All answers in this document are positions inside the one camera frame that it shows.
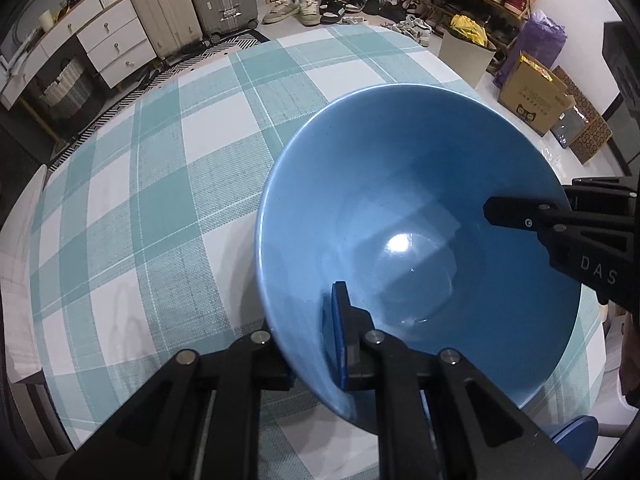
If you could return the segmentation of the dark blue bowl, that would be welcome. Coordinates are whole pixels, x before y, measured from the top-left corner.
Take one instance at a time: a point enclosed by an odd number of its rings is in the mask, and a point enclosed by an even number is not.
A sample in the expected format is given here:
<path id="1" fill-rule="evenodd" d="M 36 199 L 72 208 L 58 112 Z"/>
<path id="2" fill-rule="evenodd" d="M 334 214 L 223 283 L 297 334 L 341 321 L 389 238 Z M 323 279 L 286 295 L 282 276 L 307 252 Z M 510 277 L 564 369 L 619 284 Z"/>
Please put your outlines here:
<path id="1" fill-rule="evenodd" d="M 544 426 L 542 430 L 578 469 L 587 466 L 599 435 L 595 417 L 582 415 L 563 425 Z"/>

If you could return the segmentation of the light blue bowl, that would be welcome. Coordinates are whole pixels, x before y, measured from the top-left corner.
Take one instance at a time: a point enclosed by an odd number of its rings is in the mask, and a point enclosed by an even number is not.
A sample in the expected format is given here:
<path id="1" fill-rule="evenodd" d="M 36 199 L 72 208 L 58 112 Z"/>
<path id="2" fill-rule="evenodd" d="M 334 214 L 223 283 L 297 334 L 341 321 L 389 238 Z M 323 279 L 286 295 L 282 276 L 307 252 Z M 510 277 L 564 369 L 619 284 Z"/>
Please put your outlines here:
<path id="1" fill-rule="evenodd" d="M 548 162 L 476 99 L 382 84 L 314 114 L 274 163 L 255 236 L 257 287 L 288 364 L 337 416 L 374 431 L 374 396 L 337 385 L 331 289 L 410 348 L 454 348 L 516 405 L 542 393 L 570 340 L 579 284 L 492 196 L 567 207 Z"/>

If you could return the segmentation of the brown patterned board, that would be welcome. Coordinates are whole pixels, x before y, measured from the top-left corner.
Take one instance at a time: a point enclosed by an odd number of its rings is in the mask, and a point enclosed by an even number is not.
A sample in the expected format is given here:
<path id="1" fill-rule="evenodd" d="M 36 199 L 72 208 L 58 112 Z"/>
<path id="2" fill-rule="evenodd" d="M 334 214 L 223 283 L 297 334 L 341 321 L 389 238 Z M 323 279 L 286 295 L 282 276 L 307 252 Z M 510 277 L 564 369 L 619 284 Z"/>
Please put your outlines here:
<path id="1" fill-rule="evenodd" d="M 561 66 L 556 66 L 552 73 L 567 86 L 575 104 L 560 116 L 551 133 L 562 148 L 571 150 L 585 165 L 610 140 L 612 130 Z"/>

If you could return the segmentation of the cardboard box with cat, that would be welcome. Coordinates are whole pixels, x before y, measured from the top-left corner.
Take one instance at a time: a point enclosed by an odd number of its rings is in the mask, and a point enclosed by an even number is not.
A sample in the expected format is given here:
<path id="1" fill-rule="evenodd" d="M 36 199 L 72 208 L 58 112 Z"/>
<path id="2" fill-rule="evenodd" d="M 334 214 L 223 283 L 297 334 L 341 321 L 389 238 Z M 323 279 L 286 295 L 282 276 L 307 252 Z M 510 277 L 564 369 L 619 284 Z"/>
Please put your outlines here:
<path id="1" fill-rule="evenodd" d="M 526 52 L 518 55 L 498 102 L 540 136 L 575 105 L 567 85 Z"/>

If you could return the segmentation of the teal checkered tablecloth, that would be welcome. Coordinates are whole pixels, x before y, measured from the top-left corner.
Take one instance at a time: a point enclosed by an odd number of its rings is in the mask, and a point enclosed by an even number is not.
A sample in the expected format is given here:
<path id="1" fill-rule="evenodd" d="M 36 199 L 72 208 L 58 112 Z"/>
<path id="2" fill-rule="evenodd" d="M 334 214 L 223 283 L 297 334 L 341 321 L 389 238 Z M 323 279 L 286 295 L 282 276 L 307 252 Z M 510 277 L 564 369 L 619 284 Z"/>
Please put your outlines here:
<path id="1" fill-rule="evenodd" d="M 168 82 L 55 170 L 32 220 L 30 298 L 73 446 L 178 350 L 220 350 L 258 326 L 250 259 L 271 165 L 320 108 L 382 82 L 472 93 L 396 32 L 315 28 Z"/>

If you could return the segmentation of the purple plastic bag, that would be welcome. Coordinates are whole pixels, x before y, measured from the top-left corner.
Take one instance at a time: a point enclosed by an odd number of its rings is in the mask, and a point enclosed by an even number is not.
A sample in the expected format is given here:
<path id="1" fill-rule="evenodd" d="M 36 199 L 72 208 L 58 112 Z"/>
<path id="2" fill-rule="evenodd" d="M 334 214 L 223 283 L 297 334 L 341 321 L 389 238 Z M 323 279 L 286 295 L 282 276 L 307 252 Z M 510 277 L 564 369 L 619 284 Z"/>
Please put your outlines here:
<path id="1" fill-rule="evenodd" d="M 494 85 L 501 89 L 522 52 L 551 67 L 560 55 L 567 40 L 565 28 L 549 18 L 543 10 L 535 11 L 523 26 L 506 62 L 494 78 Z"/>

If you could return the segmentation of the white bin with yellow bag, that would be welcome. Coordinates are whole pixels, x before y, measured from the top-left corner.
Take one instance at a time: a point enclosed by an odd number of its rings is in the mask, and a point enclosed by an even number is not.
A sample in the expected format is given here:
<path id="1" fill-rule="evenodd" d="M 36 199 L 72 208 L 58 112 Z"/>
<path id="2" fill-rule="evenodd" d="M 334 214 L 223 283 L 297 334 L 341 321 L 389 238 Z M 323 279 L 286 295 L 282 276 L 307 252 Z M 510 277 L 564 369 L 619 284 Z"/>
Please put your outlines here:
<path id="1" fill-rule="evenodd" d="M 438 57 L 475 88 L 496 52 L 497 47 L 483 25 L 464 14 L 456 14 L 445 26 Z"/>

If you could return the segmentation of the striped laundry basket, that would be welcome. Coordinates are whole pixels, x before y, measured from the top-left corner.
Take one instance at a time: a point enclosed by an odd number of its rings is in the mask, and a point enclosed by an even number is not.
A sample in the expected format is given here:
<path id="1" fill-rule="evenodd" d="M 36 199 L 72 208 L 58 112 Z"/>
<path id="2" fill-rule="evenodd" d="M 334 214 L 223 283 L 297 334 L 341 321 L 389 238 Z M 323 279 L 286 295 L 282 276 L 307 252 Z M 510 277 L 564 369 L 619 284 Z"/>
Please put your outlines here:
<path id="1" fill-rule="evenodd" d="M 92 93 L 91 77 L 79 58 L 65 60 L 60 73 L 40 94 L 54 120 L 68 119 L 83 107 Z"/>

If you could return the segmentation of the white drawer desk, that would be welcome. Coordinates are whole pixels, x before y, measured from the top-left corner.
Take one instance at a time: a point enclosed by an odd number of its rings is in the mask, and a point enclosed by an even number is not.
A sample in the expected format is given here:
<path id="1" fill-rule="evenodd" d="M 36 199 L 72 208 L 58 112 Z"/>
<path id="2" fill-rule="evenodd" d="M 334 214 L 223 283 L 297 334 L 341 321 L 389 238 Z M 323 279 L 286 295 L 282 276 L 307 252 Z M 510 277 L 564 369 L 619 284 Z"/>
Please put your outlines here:
<path id="1" fill-rule="evenodd" d="M 131 0 L 80 0 L 1 77 L 1 102 L 11 108 L 43 66 L 70 41 L 114 88 L 156 59 Z"/>

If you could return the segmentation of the beige suitcase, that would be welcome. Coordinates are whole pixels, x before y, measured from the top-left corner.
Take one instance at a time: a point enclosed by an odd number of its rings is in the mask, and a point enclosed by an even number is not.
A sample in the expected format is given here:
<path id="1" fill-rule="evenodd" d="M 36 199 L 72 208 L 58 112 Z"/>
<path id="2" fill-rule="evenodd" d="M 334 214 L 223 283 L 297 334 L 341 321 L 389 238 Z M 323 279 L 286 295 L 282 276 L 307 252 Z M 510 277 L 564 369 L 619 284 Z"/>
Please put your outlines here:
<path id="1" fill-rule="evenodd" d="M 131 0 L 159 58 L 168 58 L 203 39 L 192 0 Z"/>

